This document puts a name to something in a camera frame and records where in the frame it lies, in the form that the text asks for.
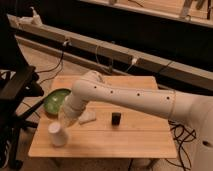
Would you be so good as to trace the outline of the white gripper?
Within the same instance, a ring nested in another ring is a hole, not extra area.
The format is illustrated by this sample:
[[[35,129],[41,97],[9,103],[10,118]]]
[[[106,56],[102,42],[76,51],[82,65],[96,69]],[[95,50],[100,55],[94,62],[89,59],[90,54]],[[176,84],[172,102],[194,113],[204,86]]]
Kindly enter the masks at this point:
[[[58,120],[60,122],[60,124],[64,127],[70,127],[72,125],[74,125],[77,120],[76,119],[72,119],[70,116],[68,116],[67,114],[64,113],[64,111],[60,111],[58,114]]]

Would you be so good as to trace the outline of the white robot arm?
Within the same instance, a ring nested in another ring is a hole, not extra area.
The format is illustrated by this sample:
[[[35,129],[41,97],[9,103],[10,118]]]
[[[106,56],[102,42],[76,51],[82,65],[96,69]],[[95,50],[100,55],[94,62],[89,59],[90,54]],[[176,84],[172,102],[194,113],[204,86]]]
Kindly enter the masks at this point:
[[[79,77],[62,102],[59,120],[67,127],[76,122],[90,101],[106,102],[194,129],[197,144],[191,171],[213,171],[213,96],[176,90],[151,90],[112,86],[91,70]]]

